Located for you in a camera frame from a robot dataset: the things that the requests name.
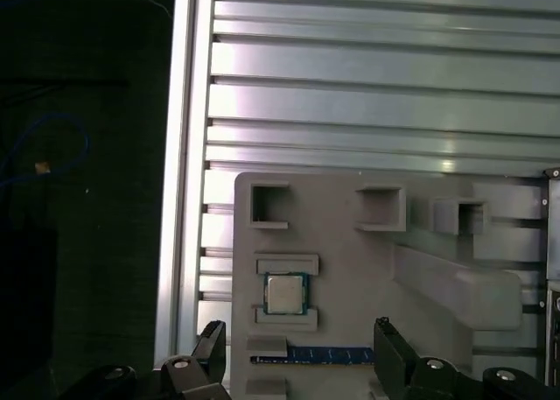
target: metal screw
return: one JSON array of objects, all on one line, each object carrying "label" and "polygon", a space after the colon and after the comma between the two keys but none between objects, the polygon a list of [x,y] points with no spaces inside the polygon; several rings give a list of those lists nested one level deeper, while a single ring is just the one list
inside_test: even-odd
[{"label": "metal screw", "polygon": [[513,381],[515,379],[515,375],[513,375],[511,372],[506,371],[504,369],[501,369],[498,372],[496,372],[496,375],[498,376],[498,378],[504,381]]},{"label": "metal screw", "polygon": [[180,360],[180,361],[176,361],[173,366],[175,368],[186,368],[189,366],[189,361],[184,361],[184,360]]},{"label": "metal screw", "polygon": [[124,375],[124,369],[122,368],[115,368],[107,375],[105,375],[106,380],[116,380]]},{"label": "metal screw", "polygon": [[441,369],[444,367],[444,364],[441,361],[438,361],[437,359],[430,359],[426,363],[432,369]]}]

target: black clamp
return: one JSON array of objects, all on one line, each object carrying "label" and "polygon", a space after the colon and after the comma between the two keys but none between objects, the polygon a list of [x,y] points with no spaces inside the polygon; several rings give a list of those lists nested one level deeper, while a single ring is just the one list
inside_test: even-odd
[{"label": "black clamp", "polygon": [[390,400],[552,400],[560,389],[547,387],[513,368],[489,368],[482,382],[448,361],[420,358],[388,318],[374,326],[375,373]]},{"label": "black clamp", "polygon": [[190,356],[168,359],[138,379],[131,367],[98,368],[59,400],[231,400],[221,385],[226,371],[226,323],[209,323]]}]

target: square cutout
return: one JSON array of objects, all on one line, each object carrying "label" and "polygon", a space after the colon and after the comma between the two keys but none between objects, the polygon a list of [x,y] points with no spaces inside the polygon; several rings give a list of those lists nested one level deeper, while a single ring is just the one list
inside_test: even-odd
[{"label": "square cutout", "polygon": [[262,229],[287,229],[288,222],[282,217],[288,183],[268,182],[251,185],[250,226]]},{"label": "square cutout", "polygon": [[458,234],[479,235],[484,233],[484,203],[458,204]]},{"label": "square cutout", "polygon": [[307,313],[309,277],[306,273],[266,273],[264,313],[304,315]]},{"label": "square cutout", "polygon": [[357,229],[362,231],[399,232],[406,230],[406,194],[399,185],[365,185],[360,195],[360,220]]}]

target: blue circuit board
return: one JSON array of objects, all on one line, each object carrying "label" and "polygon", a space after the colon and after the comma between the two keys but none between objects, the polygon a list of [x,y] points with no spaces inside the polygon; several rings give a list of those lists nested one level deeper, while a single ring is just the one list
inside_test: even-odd
[{"label": "blue circuit board", "polygon": [[251,356],[253,364],[276,365],[373,365],[370,347],[295,347],[288,346],[285,357]]}]

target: cpu processor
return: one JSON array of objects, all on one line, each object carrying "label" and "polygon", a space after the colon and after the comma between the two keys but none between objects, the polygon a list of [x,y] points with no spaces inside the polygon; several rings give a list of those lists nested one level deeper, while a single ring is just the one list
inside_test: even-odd
[{"label": "cpu processor", "polygon": [[266,273],[264,313],[307,314],[309,276],[306,273]]}]

